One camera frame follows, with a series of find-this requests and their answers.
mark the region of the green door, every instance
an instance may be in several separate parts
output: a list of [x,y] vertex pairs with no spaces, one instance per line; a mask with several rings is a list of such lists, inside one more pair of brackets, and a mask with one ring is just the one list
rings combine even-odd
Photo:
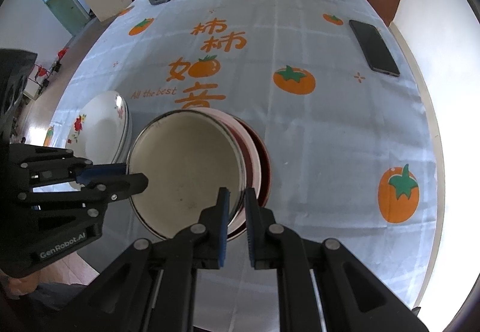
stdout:
[[44,0],[44,2],[71,35],[78,34],[89,21],[73,0]]

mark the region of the orange fruit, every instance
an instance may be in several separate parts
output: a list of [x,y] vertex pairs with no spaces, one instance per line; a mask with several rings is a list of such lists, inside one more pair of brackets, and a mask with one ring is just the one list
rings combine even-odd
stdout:
[[283,91],[307,95],[315,89],[315,77],[305,69],[287,65],[273,74],[273,82]]
[[378,184],[378,207],[389,223],[402,223],[416,211],[420,190],[409,165],[385,171]]
[[325,19],[325,21],[333,23],[334,25],[343,25],[343,21],[340,18],[337,18],[335,15],[323,14],[323,18]]
[[127,7],[126,9],[124,9],[124,10],[121,10],[121,12],[118,13],[118,16],[125,15],[126,13],[128,13],[134,7],[135,6],[130,6],[130,7]]
[[208,77],[216,74],[220,70],[220,62],[216,60],[217,56],[206,56],[199,58],[188,70],[191,77]]
[[129,32],[129,36],[136,36],[146,30],[154,21],[154,18],[145,18],[142,22],[136,24]]

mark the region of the metal screw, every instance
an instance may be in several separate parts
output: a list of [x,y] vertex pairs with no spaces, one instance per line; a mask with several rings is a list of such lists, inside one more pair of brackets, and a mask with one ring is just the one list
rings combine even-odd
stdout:
[[191,227],[190,227],[190,231],[192,233],[195,233],[196,235],[199,235],[201,233],[203,233],[204,231],[206,231],[207,228],[205,228],[205,225],[203,225],[202,223],[194,223]]
[[98,217],[98,210],[97,209],[88,209],[87,214],[92,218]]
[[331,251],[336,251],[337,249],[340,248],[340,243],[338,242],[337,239],[334,239],[334,238],[329,238],[325,240],[324,244],[325,244],[325,247],[327,247],[327,249]]
[[279,235],[279,234],[283,233],[285,228],[282,225],[280,225],[279,223],[273,223],[268,227],[268,230],[270,231],[270,233],[272,233],[274,235]]
[[138,240],[135,240],[133,247],[136,250],[141,251],[147,249],[149,244],[150,242],[146,238],[139,238]]

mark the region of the black phone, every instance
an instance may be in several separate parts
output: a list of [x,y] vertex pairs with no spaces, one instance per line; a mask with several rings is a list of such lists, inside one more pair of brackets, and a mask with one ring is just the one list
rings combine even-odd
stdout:
[[349,23],[357,37],[370,69],[375,72],[399,77],[400,71],[398,70],[397,64],[395,60],[393,60],[392,53],[388,50],[378,29],[365,22],[350,20]]

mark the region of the tablecloth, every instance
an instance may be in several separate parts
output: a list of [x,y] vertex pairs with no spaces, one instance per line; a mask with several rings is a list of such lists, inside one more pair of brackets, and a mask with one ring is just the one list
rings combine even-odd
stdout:
[[[379,29],[399,78],[369,69],[349,19]],[[78,111],[109,89],[126,98],[134,136],[153,118],[182,107],[211,106],[245,120],[272,160],[267,207],[277,222],[311,240],[338,238],[413,305],[435,235],[435,157],[411,70],[366,0],[172,0],[157,6],[135,0],[66,88],[52,119],[55,146],[64,146]],[[395,188],[397,198],[418,201],[399,223],[384,217],[383,193],[395,181],[410,184]],[[101,271],[139,237],[158,241],[128,201],[116,202],[107,210],[103,237],[79,254]],[[246,234],[228,243],[226,257],[223,269],[199,272],[194,324],[277,331],[275,271],[250,267]]]

